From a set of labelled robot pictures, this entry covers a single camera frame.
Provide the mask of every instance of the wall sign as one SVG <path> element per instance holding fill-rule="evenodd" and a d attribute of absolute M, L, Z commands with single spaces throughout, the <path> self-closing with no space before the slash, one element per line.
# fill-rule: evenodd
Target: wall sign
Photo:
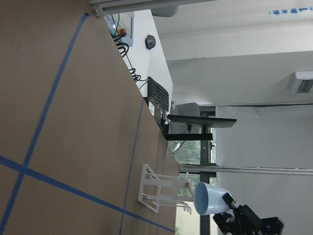
<path fill-rule="evenodd" d="M 291 8 L 291 9 L 283 9 L 283 10 L 274 10 L 270 11 L 270 14 L 278 15 L 285 15 L 285 14 L 297 14 L 307 11 L 313 11 L 313 6 L 311 7 L 304 7 L 304 8 Z"/>

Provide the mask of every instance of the cardboard surface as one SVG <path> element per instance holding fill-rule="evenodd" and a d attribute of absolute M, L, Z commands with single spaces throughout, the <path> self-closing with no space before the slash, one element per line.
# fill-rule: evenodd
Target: cardboard surface
<path fill-rule="evenodd" d="M 154 235 L 157 234 L 157 227 L 125 215 L 122 235 L 129 234 Z"/>
<path fill-rule="evenodd" d="M 4 0 L 0 9 L 0 155 L 22 163 L 65 51 L 90 7 L 85 0 Z"/>
<path fill-rule="evenodd" d="M 159 127 L 146 104 L 143 107 L 139 126 L 137 146 L 130 179 L 131 187 L 129 189 L 126 209 L 174 230 L 176 208 L 161 207 L 162 209 L 160 211 L 164 212 L 155 213 L 137 201 L 143 164 L 148 164 L 156 174 L 179 175 L 179 165 L 175 161 L 173 154 L 170 151 L 167 152 L 167 141 L 159 131 Z M 175 193 L 177 194 L 176 189 L 168 192 L 174 195 Z M 156 187 L 145 187 L 145 193 L 156 195 Z"/>
<path fill-rule="evenodd" d="M 172 151 L 167 148 L 166 158 L 164 162 L 164 175 L 179 176 L 179 164 L 176 162 Z M 164 188 L 163 193 L 177 195 L 177 188 Z M 175 230 L 176 208 L 162 207 L 159 212 L 158 224 L 169 229 Z"/>
<path fill-rule="evenodd" d="M 22 164 L 85 0 L 1 1 L 0 155 Z M 123 208 L 143 99 L 102 18 L 90 15 L 78 34 L 45 118 L 29 168 Z M 172 174 L 163 138 L 143 104 L 126 209 L 155 222 L 175 221 L 137 202 L 142 164 Z M 0 166 L 0 216 L 18 172 Z M 121 213 L 25 176 L 6 235 L 118 234 Z M 125 215 L 124 234 L 156 234 L 157 226 Z"/>
<path fill-rule="evenodd" d="M 86 19 L 29 167 L 123 207 L 142 97 L 103 25 Z"/>
<path fill-rule="evenodd" d="M 26 176 L 5 235 L 118 234 L 121 213 Z"/>
<path fill-rule="evenodd" d="M 141 122 L 135 149 L 130 188 L 127 197 L 126 210 L 142 214 L 145 218 L 157 222 L 158 214 L 139 203 L 138 191 L 143 164 L 148 164 L 156 174 L 163 172 L 167 141 L 159 131 L 159 128 L 151 115 L 148 106 L 144 104 Z M 156 187 L 146 187 L 146 193 L 155 195 Z"/>
<path fill-rule="evenodd" d="M 2 220 L 18 175 L 18 172 L 0 165 L 0 220 Z"/>

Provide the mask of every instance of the white ceiling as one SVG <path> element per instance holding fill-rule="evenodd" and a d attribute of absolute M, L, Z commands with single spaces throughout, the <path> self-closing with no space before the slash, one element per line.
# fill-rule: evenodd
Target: white ceiling
<path fill-rule="evenodd" d="M 155 23 L 178 104 L 312 103 L 290 94 L 295 71 L 313 71 L 312 0 L 218 0 L 181 6 Z"/>
<path fill-rule="evenodd" d="M 313 103 L 291 94 L 295 71 L 313 71 L 313 51 L 168 61 L 172 100 L 199 105 Z"/>

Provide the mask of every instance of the black cable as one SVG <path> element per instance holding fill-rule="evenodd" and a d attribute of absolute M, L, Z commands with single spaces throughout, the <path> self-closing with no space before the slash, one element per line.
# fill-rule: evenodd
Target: black cable
<path fill-rule="evenodd" d="M 186 133 L 186 131 L 188 131 L 188 133 L 190 134 L 190 131 L 187 129 L 187 130 L 185 130 L 182 134 L 185 134 Z M 179 150 L 182 146 L 183 146 L 183 144 L 185 143 L 186 141 L 184 141 L 183 143 L 181 143 L 181 145 L 178 147 L 178 149 L 176 149 L 174 152 L 173 152 L 173 154 L 174 153 L 176 153 L 177 152 L 177 150 Z"/>
<path fill-rule="evenodd" d="M 114 20 L 114 17 L 113 17 L 112 14 L 111 14 L 111 17 L 112 17 L 113 23 L 115 24 L 115 20 Z M 132 77 L 133 77 L 133 80 L 134 80 L 135 82 L 138 82 L 138 81 L 141 81 L 141 82 L 143 82 L 143 81 L 148 81 L 147 79 L 141 80 L 141 75 L 135 73 L 135 72 L 136 72 L 136 69 L 133 67 L 133 65 L 132 65 L 132 63 L 131 63 L 131 61 L 130 61 L 128 55 L 127 55 L 128 50 L 129 50 L 129 45 L 128 45 L 127 43 L 123 43 L 123 42 L 121 41 L 121 39 L 125 36 L 125 34 L 118 34 L 118 35 L 116 35 L 116 33 L 117 33 L 117 31 L 118 31 L 119 21 L 120 21 L 120 15 L 118 14 L 117 24 L 115 24 L 115 27 L 116 27 L 116 28 L 115 28 L 115 33 L 114 33 L 114 35 L 112 35 L 112 37 L 114 38 L 114 42 L 115 42 L 115 44 L 116 44 L 118 50 L 119 50 L 119 51 L 122 50 L 122 51 L 120 51 L 120 54 L 122 55 L 122 57 L 126 56 L 126 58 L 127 58 L 128 62 L 129 62 L 129 64 L 130 64 L 130 66 L 131 66 L 131 69 L 130 69 L 129 71 L 130 71 L 130 73 L 131 73 L 131 75 L 132 75 Z"/>
<path fill-rule="evenodd" d="M 148 81 L 146 81 L 144 84 L 142 84 L 142 85 L 139 87 L 139 90 L 140 90 L 144 85 L 146 85 L 147 82 L 148 82 Z"/>

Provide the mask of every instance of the window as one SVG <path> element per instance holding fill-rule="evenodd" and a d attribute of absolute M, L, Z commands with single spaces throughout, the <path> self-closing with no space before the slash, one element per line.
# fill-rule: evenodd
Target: window
<path fill-rule="evenodd" d="M 203 117 L 214 117 L 215 112 L 202 112 Z M 209 165 L 216 163 L 216 130 L 215 128 L 207 128 L 201 131 L 213 134 L 213 141 L 178 141 L 182 145 L 174 154 L 175 159 L 180 164 L 193 164 L 193 165 Z M 178 142 L 170 145 L 170 149 L 174 152 Z M 180 177 L 185 178 L 185 174 L 182 172 Z M 217 185 L 216 173 L 210 172 L 198 172 L 196 174 L 189 174 L 191 181 L 196 184 L 199 181 Z M 179 196 L 191 196 L 187 189 L 180 189 Z M 176 235 L 217 235 L 218 226 L 213 220 L 212 215 L 200 216 L 192 202 L 187 202 L 192 208 L 192 214 L 190 215 L 183 208 L 177 208 L 176 210 Z"/>

